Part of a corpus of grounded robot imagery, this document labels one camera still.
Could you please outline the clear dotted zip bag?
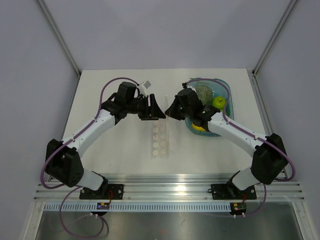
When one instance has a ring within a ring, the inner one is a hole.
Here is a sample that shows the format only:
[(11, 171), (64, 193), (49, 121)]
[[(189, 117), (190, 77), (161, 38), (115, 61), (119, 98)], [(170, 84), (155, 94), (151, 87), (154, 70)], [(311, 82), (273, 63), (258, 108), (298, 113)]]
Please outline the clear dotted zip bag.
[(152, 121), (151, 159), (163, 160), (169, 157), (169, 117)]

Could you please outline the yellow fruit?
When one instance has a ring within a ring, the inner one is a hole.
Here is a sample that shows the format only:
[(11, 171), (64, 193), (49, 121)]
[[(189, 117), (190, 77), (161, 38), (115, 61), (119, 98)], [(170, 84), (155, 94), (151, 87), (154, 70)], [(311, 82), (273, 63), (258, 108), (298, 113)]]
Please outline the yellow fruit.
[(203, 127), (197, 126), (197, 125), (195, 125), (194, 123), (191, 124), (191, 127), (192, 127), (194, 130), (196, 130), (196, 131), (206, 132), (206, 130), (205, 130)]

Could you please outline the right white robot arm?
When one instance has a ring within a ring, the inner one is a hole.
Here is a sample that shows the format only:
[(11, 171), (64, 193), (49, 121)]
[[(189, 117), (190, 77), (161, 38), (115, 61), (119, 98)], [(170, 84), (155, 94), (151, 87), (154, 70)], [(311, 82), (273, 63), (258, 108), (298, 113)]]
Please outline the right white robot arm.
[(256, 184), (270, 185), (288, 164), (279, 135), (264, 136), (237, 125), (220, 109), (204, 106), (191, 88), (179, 91), (165, 114), (179, 121), (189, 119), (195, 126), (228, 139), (252, 158), (249, 167), (236, 172), (225, 184), (224, 194), (230, 199), (239, 198)]

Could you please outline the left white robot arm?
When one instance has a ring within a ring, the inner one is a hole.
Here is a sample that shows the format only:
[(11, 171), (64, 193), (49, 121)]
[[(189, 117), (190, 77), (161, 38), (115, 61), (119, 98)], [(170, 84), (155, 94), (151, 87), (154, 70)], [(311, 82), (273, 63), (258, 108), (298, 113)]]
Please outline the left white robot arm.
[(46, 189), (44, 174), (60, 181), (59, 187), (80, 187), (90, 199), (112, 196), (107, 178), (94, 171), (84, 169), (82, 156), (86, 150), (107, 130), (117, 125), (128, 114), (137, 115), (142, 121), (165, 119), (155, 95), (148, 94), (149, 81), (137, 83), (122, 77), (122, 81), (107, 100), (103, 93), (99, 97), (95, 116), (79, 130), (62, 140), (52, 139), (46, 148), (45, 163), (41, 169), (40, 182)]

